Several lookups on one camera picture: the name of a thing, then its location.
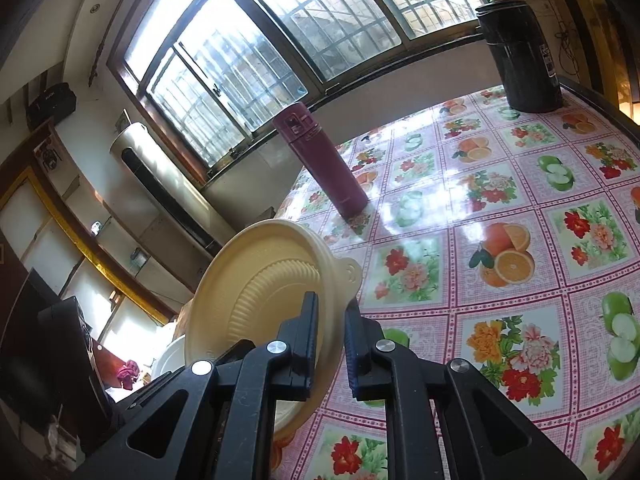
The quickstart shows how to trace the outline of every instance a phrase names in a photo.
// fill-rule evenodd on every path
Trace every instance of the triangular cutout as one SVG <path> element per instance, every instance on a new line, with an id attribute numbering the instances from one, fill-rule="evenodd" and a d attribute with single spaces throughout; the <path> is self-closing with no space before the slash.
<path id="1" fill-rule="evenodd" d="M 506 455 L 529 444 L 529 437 L 484 392 L 474 390 L 472 395 L 495 456 Z"/>
<path id="2" fill-rule="evenodd" d="M 160 406 L 127 440 L 129 447 L 162 458 L 174 434 L 180 414 L 189 394 L 186 390 L 175 392 Z"/>

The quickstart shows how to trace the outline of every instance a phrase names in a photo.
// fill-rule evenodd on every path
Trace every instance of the floral tablecloth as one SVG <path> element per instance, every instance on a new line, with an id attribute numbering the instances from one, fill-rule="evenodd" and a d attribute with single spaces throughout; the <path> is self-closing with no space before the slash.
<path id="1" fill-rule="evenodd" d="M 338 146 L 360 215 L 345 223 L 303 170 L 277 216 L 360 263 L 361 310 L 388 338 L 468 359 L 604 479 L 640 433 L 640 152 L 563 95 L 527 114 L 495 87 L 377 128 Z M 342 362 L 280 452 L 275 479 L 385 479 L 383 403 L 354 400 Z"/>

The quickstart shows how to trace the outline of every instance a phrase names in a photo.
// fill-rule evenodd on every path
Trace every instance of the purple thermos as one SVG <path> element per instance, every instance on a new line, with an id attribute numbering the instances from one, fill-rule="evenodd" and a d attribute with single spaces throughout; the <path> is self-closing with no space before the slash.
<path id="1" fill-rule="evenodd" d="M 340 215 L 350 218 L 365 208 L 366 193 L 305 105 L 287 106 L 273 118 L 273 125 Z"/>

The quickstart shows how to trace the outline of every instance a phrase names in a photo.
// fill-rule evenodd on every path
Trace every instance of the black television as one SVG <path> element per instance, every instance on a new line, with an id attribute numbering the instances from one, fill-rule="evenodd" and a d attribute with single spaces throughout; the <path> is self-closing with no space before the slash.
<path id="1" fill-rule="evenodd" d="M 0 339 L 0 399 L 41 434 L 46 434 L 51 415 L 58 416 L 61 402 L 38 313 L 59 302 L 31 269 Z"/>

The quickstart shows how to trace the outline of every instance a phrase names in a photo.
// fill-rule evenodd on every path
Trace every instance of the silver screw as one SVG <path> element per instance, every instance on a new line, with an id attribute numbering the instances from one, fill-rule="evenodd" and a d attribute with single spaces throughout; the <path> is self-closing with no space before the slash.
<path id="1" fill-rule="evenodd" d="M 454 372 L 458 372 L 459 374 L 463 374 L 463 373 L 465 373 L 466 371 L 469 370 L 470 364 L 469 364 L 469 361 L 457 358 L 457 359 L 453 359 L 453 361 L 451 362 L 450 366 L 451 366 L 451 369 Z"/>
<path id="2" fill-rule="evenodd" d="M 287 349 L 287 344 L 284 341 L 271 341 L 267 345 L 267 350 L 272 354 L 282 354 Z"/>
<path id="3" fill-rule="evenodd" d="M 209 361 L 196 361 L 191 365 L 191 371 L 195 375 L 207 375 L 212 368 L 213 365 Z"/>
<path id="4" fill-rule="evenodd" d="M 376 348 L 381 352 L 391 352 L 396 349 L 396 343 L 391 339 L 381 339 L 376 342 Z"/>

